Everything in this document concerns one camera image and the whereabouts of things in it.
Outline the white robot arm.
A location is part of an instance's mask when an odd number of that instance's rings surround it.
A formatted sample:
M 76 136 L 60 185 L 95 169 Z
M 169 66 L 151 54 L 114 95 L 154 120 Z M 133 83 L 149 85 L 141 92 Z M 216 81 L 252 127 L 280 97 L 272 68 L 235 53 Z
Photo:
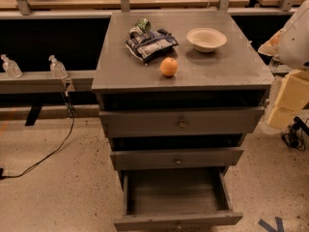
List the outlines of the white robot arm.
M 309 1 L 303 2 L 258 52 L 292 69 L 270 90 L 267 125 L 282 130 L 309 102 Z

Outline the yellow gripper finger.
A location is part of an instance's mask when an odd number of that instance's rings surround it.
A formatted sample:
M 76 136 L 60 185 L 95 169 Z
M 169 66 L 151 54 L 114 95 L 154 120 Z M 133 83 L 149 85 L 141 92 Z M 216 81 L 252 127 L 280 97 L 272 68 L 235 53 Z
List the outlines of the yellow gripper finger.
M 267 125 L 282 130 L 309 103 L 309 72 L 293 70 L 281 79 Z

